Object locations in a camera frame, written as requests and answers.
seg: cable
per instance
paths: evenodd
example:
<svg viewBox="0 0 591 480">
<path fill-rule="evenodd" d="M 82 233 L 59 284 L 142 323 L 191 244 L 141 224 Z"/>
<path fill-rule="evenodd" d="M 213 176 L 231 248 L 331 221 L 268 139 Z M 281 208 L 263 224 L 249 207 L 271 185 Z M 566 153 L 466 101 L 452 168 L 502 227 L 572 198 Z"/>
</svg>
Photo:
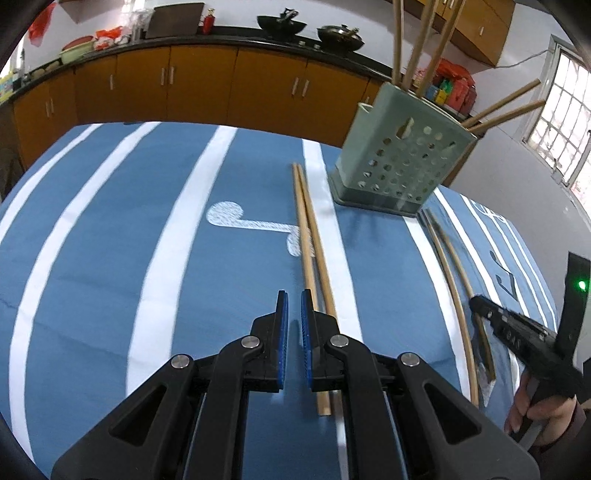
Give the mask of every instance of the cable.
<svg viewBox="0 0 591 480">
<path fill-rule="evenodd" d="M 528 60 L 534 59 L 536 57 L 539 57 L 540 55 L 542 55 L 543 53 L 546 53 L 547 51 L 550 51 L 549 48 L 542 50 L 540 53 L 535 53 L 533 55 L 530 55 L 529 57 L 527 57 L 524 60 L 521 60 L 517 63 L 514 63 L 513 65 L 499 65 L 497 67 L 495 67 L 496 69 L 510 69 L 511 67 L 517 67 L 517 65 L 521 65 L 522 63 L 525 63 Z"/>
</svg>

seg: white music note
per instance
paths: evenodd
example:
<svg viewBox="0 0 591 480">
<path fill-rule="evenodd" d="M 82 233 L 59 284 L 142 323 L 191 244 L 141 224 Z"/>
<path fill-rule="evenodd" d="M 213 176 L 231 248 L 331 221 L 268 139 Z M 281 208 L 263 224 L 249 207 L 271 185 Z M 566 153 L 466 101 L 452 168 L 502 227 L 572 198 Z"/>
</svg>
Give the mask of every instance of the white music note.
<svg viewBox="0 0 591 480">
<path fill-rule="evenodd" d="M 287 233 L 287 251 L 294 257 L 301 255 L 300 229 L 297 225 L 286 223 L 260 222 L 258 220 L 242 220 L 244 210 L 234 202 L 219 202 L 207 211 L 207 221 L 212 225 L 247 230 L 265 230 L 268 232 Z"/>
</svg>

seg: human hand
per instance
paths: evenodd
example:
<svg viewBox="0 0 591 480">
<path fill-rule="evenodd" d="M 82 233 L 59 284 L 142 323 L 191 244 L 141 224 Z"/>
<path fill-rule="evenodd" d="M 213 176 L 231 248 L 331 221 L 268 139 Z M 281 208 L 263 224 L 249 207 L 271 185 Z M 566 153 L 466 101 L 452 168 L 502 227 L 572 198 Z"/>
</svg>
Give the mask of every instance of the human hand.
<svg viewBox="0 0 591 480">
<path fill-rule="evenodd" d="M 531 420 L 548 420 L 548 424 L 536 438 L 534 445 L 545 446 L 558 440 L 569 428 L 573 418 L 574 409 L 577 405 L 577 398 L 564 398 L 554 396 L 546 398 L 530 408 L 530 397 L 527 394 L 527 385 L 531 375 L 524 372 L 521 375 L 521 383 L 515 393 L 513 406 L 511 407 L 507 420 L 505 421 L 505 432 L 517 432 L 521 427 L 523 417 Z"/>
</svg>

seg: black countertop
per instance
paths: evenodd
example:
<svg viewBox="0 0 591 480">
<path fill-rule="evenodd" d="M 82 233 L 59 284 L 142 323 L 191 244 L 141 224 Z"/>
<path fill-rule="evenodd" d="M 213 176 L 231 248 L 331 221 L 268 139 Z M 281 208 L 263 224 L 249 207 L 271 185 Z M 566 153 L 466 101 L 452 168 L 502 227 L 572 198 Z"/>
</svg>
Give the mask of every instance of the black countertop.
<svg viewBox="0 0 591 480">
<path fill-rule="evenodd" d="M 242 27 L 214 27 L 210 35 L 193 35 L 190 37 L 166 37 L 151 40 L 141 40 L 137 43 L 121 45 L 106 50 L 91 52 L 81 59 L 66 65 L 61 65 L 54 70 L 43 74 L 36 80 L 14 92 L 5 102 L 10 103 L 27 91 L 35 88 L 40 83 L 57 75 L 63 70 L 82 65 L 88 61 L 96 60 L 109 55 L 117 55 L 127 51 L 140 50 L 142 48 L 168 47 L 171 45 L 227 45 L 237 47 L 252 47 L 260 50 L 277 51 L 305 57 L 310 60 L 317 60 L 322 63 L 341 67 L 350 72 L 368 76 L 383 82 L 389 82 L 392 69 L 383 63 L 372 60 L 364 55 L 355 52 L 334 52 L 322 50 L 320 40 L 306 37 L 294 37 L 293 41 L 281 42 L 272 40 L 265 36 L 262 30 L 257 28 Z"/>
</svg>

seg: striped tablecloth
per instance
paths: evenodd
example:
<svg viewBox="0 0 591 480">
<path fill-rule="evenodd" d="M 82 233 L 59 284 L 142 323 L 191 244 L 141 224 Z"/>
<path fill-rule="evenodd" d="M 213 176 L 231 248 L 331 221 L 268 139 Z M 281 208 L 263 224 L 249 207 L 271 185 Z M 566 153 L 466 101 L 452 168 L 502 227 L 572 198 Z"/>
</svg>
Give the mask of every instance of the striped tablecloth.
<svg viewBox="0 0 591 480">
<path fill-rule="evenodd" d="M 284 289 L 285 390 L 251 396 L 244 477 L 341 476 L 342 425 L 318 418 L 305 386 L 294 161 L 306 168 L 342 332 L 376 353 L 418 353 L 469 396 L 429 240 L 414 219 L 335 205 L 326 171 L 338 155 L 281 135 L 150 122 L 76 127 L 33 165 L 0 210 L 0 411 L 46 474 L 172 354 L 217 353 Z M 428 207 L 477 293 L 556 329 L 510 222 L 445 188 Z M 491 342 L 499 378 L 482 409 L 501 426 L 519 372 Z"/>
</svg>

